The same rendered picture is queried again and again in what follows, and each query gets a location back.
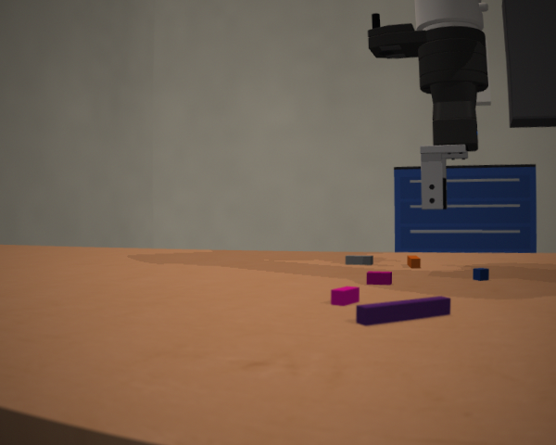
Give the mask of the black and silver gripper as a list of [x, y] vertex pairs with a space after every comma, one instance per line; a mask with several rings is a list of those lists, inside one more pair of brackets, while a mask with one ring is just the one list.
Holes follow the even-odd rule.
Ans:
[[433, 146], [420, 146], [422, 210], [447, 209], [446, 159], [468, 159], [478, 149], [476, 97], [488, 88], [488, 4], [481, 1], [414, 0], [417, 31], [411, 23], [380, 27], [380, 14], [372, 14], [371, 52], [419, 56], [420, 89], [432, 95]]

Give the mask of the grey rod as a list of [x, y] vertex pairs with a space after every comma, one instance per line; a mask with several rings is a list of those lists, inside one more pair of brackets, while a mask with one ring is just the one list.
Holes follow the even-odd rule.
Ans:
[[347, 255], [346, 264], [352, 265], [372, 265], [373, 256], [363, 256], [363, 255]]

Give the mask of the dark purple rod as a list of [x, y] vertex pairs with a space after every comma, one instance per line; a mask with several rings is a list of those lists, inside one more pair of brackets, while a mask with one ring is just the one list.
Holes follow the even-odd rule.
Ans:
[[356, 323], [388, 324], [450, 315], [450, 298], [431, 297], [357, 305]]

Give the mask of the orange rod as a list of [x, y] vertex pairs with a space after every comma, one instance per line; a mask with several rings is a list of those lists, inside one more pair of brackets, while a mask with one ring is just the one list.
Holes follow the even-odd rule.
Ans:
[[408, 265], [411, 268], [421, 268], [421, 259], [417, 256], [408, 256]]

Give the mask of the small dark blue cube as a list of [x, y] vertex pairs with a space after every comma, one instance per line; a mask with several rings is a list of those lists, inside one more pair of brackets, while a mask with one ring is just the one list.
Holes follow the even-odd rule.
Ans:
[[487, 268], [474, 268], [474, 278], [473, 280], [485, 281], [488, 280], [489, 269]]

